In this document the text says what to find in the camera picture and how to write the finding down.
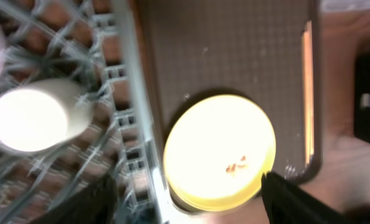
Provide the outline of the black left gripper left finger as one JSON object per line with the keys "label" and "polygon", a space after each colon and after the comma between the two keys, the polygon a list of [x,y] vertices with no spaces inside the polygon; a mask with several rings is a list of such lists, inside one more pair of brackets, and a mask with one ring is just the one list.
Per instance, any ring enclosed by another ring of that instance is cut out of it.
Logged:
{"label": "black left gripper left finger", "polygon": [[113,220],[118,193],[106,174],[31,224],[107,224]]}

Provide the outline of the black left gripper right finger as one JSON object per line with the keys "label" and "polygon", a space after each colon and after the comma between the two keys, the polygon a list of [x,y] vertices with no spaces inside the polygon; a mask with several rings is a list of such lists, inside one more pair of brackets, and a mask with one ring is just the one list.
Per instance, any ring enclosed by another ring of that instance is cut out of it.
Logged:
{"label": "black left gripper right finger", "polygon": [[343,215],[275,172],[262,176],[261,196],[270,224],[370,223],[370,207]]}

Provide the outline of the yellow plate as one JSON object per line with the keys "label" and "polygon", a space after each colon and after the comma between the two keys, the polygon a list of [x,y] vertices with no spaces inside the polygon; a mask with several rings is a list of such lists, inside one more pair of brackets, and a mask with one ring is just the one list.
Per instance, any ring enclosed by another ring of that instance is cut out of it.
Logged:
{"label": "yellow plate", "polygon": [[[260,191],[275,153],[275,132],[261,107],[243,96],[216,95],[192,105],[175,122],[164,147],[164,173],[181,207],[221,212]],[[248,168],[225,172],[244,155]]]}

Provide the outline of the white cup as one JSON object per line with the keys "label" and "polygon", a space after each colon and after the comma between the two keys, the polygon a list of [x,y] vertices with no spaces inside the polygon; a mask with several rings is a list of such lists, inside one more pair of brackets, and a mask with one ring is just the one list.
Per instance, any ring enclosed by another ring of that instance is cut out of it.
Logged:
{"label": "white cup", "polygon": [[81,135],[90,125],[94,102],[86,89],[62,78],[13,88],[0,95],[0,148],[33,154]]}

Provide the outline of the wooden chopstick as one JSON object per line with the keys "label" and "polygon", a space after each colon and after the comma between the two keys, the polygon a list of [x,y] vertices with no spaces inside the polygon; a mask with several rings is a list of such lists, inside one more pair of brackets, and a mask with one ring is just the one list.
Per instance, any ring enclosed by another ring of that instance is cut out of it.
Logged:
{"label": "wooden chopstick", "polygon": [[303,100],[305,133],[305,167],[309,167],[314,154],[314,93],[312,21],[305,24],[302,35],[303,50]]}

